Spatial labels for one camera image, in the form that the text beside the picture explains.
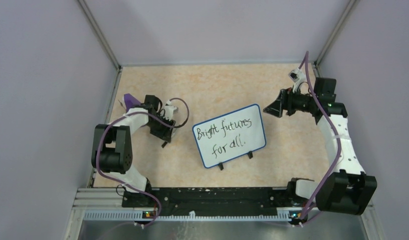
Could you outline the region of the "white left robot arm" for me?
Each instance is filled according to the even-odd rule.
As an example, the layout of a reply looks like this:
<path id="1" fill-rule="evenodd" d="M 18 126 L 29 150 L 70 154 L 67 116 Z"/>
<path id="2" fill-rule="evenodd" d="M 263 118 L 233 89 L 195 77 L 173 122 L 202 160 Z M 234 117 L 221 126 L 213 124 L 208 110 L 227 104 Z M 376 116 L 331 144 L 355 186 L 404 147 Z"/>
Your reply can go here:
<path id="1" fill-rule="evenodd" d="M 174 114 L 178 107 L 155 95 L 146 95 L 140 102 L 126 93 L 122 97 L 125 113 L 115 124 L 98 124 L 94 129 L 91 165 L 112 180 L 137 189 L 133 199 L 141 207 L 153 200 L 147 189 L 148 179 L 133 166 L 132 135 L 141 127 L 149 127 L 151 135 L 170 143 L 175 129 Z"/>

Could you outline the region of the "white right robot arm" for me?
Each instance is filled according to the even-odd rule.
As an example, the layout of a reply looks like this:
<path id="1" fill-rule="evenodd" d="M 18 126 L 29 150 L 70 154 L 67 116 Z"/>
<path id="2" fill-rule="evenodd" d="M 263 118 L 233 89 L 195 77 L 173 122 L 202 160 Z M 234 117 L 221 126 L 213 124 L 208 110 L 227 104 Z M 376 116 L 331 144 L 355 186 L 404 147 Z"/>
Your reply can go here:
<path id="1" fill-rule="evenodd" d="M 304 211 L 312 207 L 322 212 L 361 215 L 374 195 L 378 183 L 366 174 L 359 163 L 348 130 L 348 113 L 336 102 L 337 81 L 334 78 L 315 80 L 315 95 L 299 90 L 281 89 L 274 102 L 263 112 L 277 118 L 297 111 L 310 113 L 321 131 L 329 160 L 328 177 L 319 183 L 305 178 L 292 178 L 288 183 L 286 201 L 292 206 L 304 203 Z"/>

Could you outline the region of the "blue framed whiteboard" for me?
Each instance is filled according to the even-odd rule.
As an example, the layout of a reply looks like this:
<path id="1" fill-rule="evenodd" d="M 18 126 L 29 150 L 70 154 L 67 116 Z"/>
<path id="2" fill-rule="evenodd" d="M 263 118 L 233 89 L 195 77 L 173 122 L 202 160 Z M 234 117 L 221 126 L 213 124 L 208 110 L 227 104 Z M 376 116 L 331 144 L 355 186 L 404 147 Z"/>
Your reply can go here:
<path id="1" fill-rule="evenodd" d="M 191 130 L 206 169 L 267 145 L 261 108 L 256 103 L 194 124 Z"/>

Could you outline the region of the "purple whiteboard eraser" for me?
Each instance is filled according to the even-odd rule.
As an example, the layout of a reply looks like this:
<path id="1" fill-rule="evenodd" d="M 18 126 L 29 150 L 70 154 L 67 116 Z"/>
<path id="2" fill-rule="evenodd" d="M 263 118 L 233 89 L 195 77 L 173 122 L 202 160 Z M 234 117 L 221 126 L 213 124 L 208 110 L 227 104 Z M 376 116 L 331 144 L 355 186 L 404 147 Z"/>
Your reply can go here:
<path id="1" fill-rule="evenodd" d="M 128 112 L 131 108 L 134 108 L 135 106 L 139 106 L 142 103 L 135 98 L 133 95 L 130 93 L 126 93 L 122 97 L 123 105 L 125 106 L 125 111 Z"/>

